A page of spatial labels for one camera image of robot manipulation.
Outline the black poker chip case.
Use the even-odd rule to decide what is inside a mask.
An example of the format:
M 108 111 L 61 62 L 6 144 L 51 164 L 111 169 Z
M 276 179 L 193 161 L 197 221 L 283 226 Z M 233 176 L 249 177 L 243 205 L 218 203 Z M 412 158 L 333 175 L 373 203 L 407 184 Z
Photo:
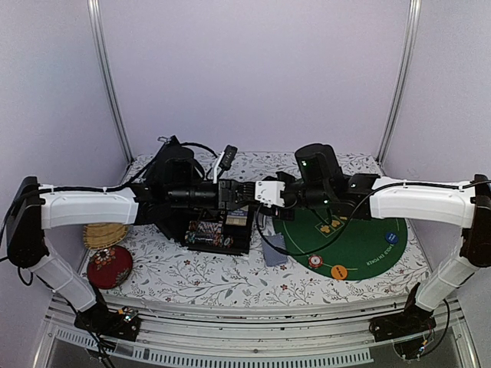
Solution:
M 254 182 L 207 179 L 192 143 L 167 138 L 130 184 L 135 225 L 154 225 L 191 251 L 246 255 L 258 208 Z

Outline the red white chip stack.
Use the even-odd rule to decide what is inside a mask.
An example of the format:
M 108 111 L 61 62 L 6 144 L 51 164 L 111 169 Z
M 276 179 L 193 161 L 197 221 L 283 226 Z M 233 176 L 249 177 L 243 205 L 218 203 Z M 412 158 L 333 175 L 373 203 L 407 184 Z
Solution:
M 308 266 L 312 269 L 320 268 L 324 264 L 320 255 L 311 255 L 308 258 Z

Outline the blue small blind button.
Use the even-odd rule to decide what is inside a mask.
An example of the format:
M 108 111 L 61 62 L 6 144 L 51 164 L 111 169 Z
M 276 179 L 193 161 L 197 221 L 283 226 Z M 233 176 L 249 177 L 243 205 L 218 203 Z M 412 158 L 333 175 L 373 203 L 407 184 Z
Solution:
M 385 241 L 388 243 L 388 244 L 391 244 L 391 245 L 395 245 L 399 242 L 399 237 L 396 233 L 394 232 L 387 232 L 384 236 L 385 238 Z

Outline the orange big blind button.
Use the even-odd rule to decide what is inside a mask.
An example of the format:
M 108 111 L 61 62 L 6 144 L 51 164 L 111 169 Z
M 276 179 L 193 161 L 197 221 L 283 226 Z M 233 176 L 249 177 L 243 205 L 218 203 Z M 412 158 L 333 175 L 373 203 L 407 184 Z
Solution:
M 348 269 L 340 264 L 331 267 L 331 276 L 335 280 L 345 280 L 348 277 Z

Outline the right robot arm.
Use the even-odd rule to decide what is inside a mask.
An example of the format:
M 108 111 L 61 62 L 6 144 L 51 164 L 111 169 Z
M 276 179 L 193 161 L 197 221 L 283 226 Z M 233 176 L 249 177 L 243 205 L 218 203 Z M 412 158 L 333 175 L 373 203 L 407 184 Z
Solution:
M 425 281 L 411 291 L 397 328 L 413 334 L 438 304 L 478 269 L 490 266 L 490 181 L 476 175 L 455 183 L 418 182 L 374 174 L 343 173 L 329 145 L 298 149 L 296 179 L 277 172 L 255 184 L 255 199 L 270 209 L 329 209 L 348 219 L 416 219 L 460 227 L 461 241 Z

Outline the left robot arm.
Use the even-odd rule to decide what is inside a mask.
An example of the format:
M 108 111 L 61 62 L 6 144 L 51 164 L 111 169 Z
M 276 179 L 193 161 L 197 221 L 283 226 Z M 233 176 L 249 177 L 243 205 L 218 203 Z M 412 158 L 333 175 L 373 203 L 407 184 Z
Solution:
M 74 273 L 54 250 L 45 230 L 67 225 L 115 223 L 154 225 L 167 239 L 184 241 L 195 211 L 231 211 L 255 202 L 255 183 L 207 180 L 194 152 L 180 144 L 162 146 L 124 184 L 113 187 L 48 186 L 23 180 L 5 216 L 8 260 L 28 269 L 61 294 L 98 333 L 114 326 L 95 287 Z

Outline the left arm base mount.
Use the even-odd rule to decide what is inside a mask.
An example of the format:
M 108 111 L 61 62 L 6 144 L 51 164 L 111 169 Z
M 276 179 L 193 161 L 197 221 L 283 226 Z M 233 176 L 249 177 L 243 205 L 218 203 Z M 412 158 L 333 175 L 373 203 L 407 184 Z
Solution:
M 84 312 L 76 313 L 74 326 L 81 330 L 135 342 L 140 332 L 141 319 L 137 310 L 122 307 L 111 311 L 105 304 L 95 304 Z

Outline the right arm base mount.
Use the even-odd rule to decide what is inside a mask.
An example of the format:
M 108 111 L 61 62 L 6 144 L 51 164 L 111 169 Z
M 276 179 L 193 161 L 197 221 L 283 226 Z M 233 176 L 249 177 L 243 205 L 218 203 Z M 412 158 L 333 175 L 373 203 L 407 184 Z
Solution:
M 416 305 L 405 307 L 403 311 L 369 321 L 369 331 L 376 342 L 408 337 L 413 334 L 433 333 L 436 322 L 433 313 Z M 396 354 L 404 360 L 415 360 L 423 354 L 428 338 L 419 336 L 394 344 Z

